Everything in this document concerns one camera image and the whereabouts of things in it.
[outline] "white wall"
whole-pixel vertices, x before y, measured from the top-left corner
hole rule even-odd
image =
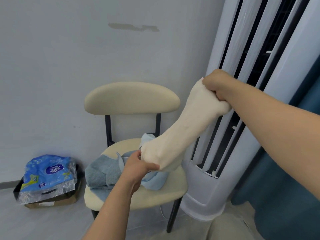
[[[0,0],[0,182],[42,154],[87,165],[106,148],[84,97],[116,81],[163,85],[181,99],[205,75],[224,0]],[[109,23],[156,26],[159,32]],[[163,115],[161,130],[178,117]],[[155,115],[117,116],[115,141],[153,132]]]

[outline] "wall stain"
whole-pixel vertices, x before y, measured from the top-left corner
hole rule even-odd
[[[141,28],[138,28],[132,24],[108,23],[108,26],[110,28],[114,28],[114,29],[124,29],[124,30],[140,31],[140,32],[143,32],[145,30],[149,30],[152,32],[159,32],[160,31],[157,26],[150,26],[150,25],[142,25]]]

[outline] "cardboard box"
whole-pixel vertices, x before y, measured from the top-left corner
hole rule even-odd
[[[78,180],[77,180],[77,183],[75,184],[75,190],[72,190],[70,192],[64,193],[62,195],[58,195],[56,197],[53,197],[47,200],[25,204],[24,206],[28,207],[29,209],[34,209],[34,208],[46,208],[46,207],[52,207],[52,206],[66,206],[66,205],[70,205],[77,202],[79,198],[79,191],[81,188],[81,180],[83,177],[83,172],[79,165],[76,165],[76,169],[77,169]],[[16,200],[18,199],[22,184],[23,184],[23,178],[20,180],[18,185],[13,190],[13,194]]]

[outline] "gray floor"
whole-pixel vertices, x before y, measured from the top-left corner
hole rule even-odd
[[[12,194],[13,189],[0,190],[0,239],[1,240],[60,240],[81,239],[93,222],[91,211],[86,208],[83,197],[69,206],[28,209],[19,205]],[[162,212],[169,218],[173,203],[163,205]],[[254,212],[249,206],[235,208],[227,204],[227,212],[242,215],[246,225],[256,239],[252,216]],[[127,240],[136,239],[206,239],[210,222],[200,222],[179,210],[173,230],[166,233],[167,220],[162,216],[160,207],[130,212],[128,220]]]

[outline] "hand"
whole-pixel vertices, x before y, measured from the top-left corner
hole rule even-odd
[[[142,178],[149,171],[157,171],[160,166],[152,162],[141,161],[139,157],[141,156],[141,151],[138,150],[131,154],[128,158],[124,170],[119,178],[119,181],[129,183],[132,186],[131,195],[138,190],[141,184]]]
[[[220,101],[225,101],[226,99],[222,95],[221,87],[223,83],[235,80],[227,72],[221,69],[215,69],[211,74],[202,79],[202,84],[211,91],[216,93],[217,98]]]

